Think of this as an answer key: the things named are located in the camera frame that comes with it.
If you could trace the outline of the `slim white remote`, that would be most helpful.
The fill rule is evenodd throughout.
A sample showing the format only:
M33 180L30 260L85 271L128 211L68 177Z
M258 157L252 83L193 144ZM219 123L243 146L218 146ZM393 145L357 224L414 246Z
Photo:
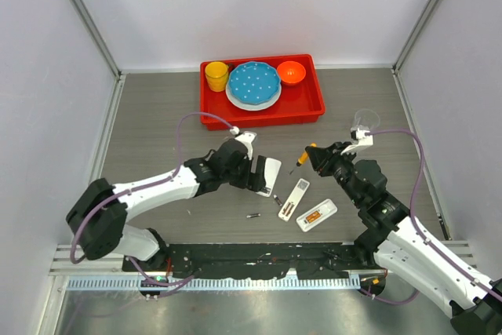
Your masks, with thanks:
M294 214L294 211L298 207L301 199L304 197L305 192L310 186L310 182L300 178L294 189L289 194L289 197L286 199L282 208L278 212L278 218L288 222L291 216Z

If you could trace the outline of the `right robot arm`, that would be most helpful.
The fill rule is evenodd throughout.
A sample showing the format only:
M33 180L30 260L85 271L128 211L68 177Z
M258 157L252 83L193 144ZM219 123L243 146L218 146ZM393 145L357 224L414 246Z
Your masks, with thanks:
M436 304L458 334L501 332L501 282L484 275L430 233L387 190L374 160L344 152L349 143L307 146L313 170L332 177L358 210L366 230L356 238L358 265L395 273Z

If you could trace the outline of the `yellow handle screwdriver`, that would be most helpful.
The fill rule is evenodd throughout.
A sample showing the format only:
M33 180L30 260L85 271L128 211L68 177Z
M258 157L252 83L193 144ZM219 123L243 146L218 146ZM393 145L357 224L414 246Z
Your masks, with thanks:
M309 159L307 150L304 150L300 157L297 159L295 166L289 171L289 175L292 175L293 172L297 169L300 168L305 164L305 162Z

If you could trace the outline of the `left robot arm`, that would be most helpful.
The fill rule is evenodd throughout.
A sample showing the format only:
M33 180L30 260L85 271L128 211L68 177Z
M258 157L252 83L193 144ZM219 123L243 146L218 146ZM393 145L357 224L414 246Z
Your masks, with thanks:
M207 155L191 158L164 174L128 184L93 181L66 217L74 233L70 258L80 247L87 260L118 253L139 260L149 271L167 261L166 244L153 229L129 226L129 221L151 209L216 191L221 185L247 189L268 197L281 167L279 160L253 157L252 133L226 140Z

